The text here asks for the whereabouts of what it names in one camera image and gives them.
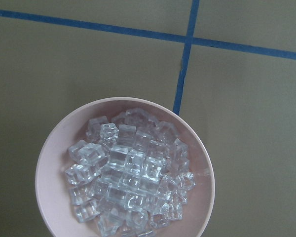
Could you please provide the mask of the pink bowl of ice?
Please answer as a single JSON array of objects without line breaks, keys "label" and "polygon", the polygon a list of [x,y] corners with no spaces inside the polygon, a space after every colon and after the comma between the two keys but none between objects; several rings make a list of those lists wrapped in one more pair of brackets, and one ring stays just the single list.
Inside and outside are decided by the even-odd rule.
[{"label": "pink bowl of ice", "polygon": [[100,99],[83,105],[64,117],[47,137],[36,168],[35,187],[41,215],[55,237],[98,237],[94,222],[81,224],[74,216],[65,169],[72,165],[68,147],[82,139],[89,119],[112,118],[131,108],[142,108],[159,120],[173,123],[180,138],[189,146],[190,169],[196,186],[188,192],[183,219],[156,231],[159,237],[199,237],[212,214],[215,178],[210,157],[194,130],[178,115],[156,103],[131,97]]}]

